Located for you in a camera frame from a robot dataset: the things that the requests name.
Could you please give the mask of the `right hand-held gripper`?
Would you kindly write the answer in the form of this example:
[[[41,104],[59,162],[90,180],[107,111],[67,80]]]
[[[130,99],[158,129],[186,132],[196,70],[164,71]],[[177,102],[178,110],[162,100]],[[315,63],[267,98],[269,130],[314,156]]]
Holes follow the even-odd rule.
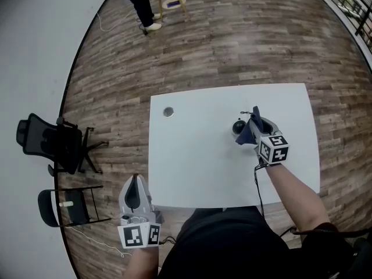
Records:
[[[289,154],[289,143],[274,122],[264,117],[261,120],[262,132],[253,120],[249,121],[249,128],[256,145],[258,145],[258,156],[268,165],[286,161]]]

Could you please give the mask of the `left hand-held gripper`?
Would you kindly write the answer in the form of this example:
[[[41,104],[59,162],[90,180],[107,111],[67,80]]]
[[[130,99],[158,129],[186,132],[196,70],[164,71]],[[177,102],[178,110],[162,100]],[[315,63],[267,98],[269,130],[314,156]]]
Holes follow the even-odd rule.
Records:
[[[158,208],[151,211],[152,199],[148,185],[140,174],[133,174],[124,183],[120,195],[120,225],[117,227],[123,248],[154,248],[160,244],[163,215]]]

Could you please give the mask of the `dark blue cloth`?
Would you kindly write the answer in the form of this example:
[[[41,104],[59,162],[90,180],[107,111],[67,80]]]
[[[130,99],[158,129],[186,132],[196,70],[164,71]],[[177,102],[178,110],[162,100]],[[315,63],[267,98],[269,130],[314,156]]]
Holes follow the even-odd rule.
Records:
[[[260,117],[260,112],[258,106],[253,107],[253,112],[250,113],[250,118],[246,125],[240,132],[239,136],[235,140],[237,144],[252,144],[257,145],[257,138],[254,135],[254,126],[258,129],[259,133],[263,133],[263,122]]]

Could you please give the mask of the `black round knob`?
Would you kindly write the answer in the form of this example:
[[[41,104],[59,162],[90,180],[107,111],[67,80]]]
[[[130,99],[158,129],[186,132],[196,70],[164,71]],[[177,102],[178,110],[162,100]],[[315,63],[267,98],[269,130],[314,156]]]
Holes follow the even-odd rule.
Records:
[[[232,128],[231,128],[232,136],[235,139],[237,139],[240,136],[245,126],[246,126],[246,121],[242,120],[241,118],[238,118],[238,120],[235,121],[232,125]]]

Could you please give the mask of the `person's right forearm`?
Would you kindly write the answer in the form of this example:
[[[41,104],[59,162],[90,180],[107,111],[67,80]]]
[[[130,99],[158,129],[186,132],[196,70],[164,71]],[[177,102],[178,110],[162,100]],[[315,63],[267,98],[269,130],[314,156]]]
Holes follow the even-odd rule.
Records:
[[[267,174],[299,231],[314,230],[330,218],[320,197],[285,166],[266,167]]]

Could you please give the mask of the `black folding chair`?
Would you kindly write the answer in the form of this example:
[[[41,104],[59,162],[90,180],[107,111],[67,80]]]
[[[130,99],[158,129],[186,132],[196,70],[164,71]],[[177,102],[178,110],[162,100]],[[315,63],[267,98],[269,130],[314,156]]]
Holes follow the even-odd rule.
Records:
[[[103,188],[103,186],[99,185],[81,188],[45,189],[41,191],[38,195],[38,207],[42,220],[46,225],[53,228],[75,227],[86,224],[101,223],[111,220],[112,218],[110,217],[101,219],[98,216],[98,211],[96,208],[95,198],[93,194],[93,190],[98,188]],[[90,219],[87,204],[84,197],[84,191],[89,191],[91,193],[97,220],[91,221]],[[55,195],[59,195],[60,192],[64,193],[65,201],[70,204],[67,207],[69,219],[71,221],[71,223],[69,224],[59,223],[57,221],[56,214],[53,211],[52,193],[54,193]]]

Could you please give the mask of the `person's black clothing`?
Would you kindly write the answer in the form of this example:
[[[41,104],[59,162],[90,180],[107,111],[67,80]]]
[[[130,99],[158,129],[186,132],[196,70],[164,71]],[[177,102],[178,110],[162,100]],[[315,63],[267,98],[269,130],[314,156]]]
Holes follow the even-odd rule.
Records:
[[[372,244],[349,244],[331,223],[290,249],[254,206],[197,209],[159,279],[372,279]]]

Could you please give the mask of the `black office chair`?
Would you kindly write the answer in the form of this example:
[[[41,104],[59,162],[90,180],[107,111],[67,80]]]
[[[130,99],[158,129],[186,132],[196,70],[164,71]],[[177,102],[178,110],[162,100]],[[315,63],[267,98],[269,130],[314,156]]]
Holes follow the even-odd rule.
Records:
[[[88,145],[93,127],[87,127],[82,132],[78,125],[58,117],[56,124],[50,124],[32,113],[27,120],[20,120],[16,131],[16,141],[26,155],[40,156],[53,162],[48,165],[48,172],[53,177],[58,173],[84,173],[83,162],[87,162],[94,173],[102,174],[96,169],[89,156],[89,151],[109,145],[101,141]]]

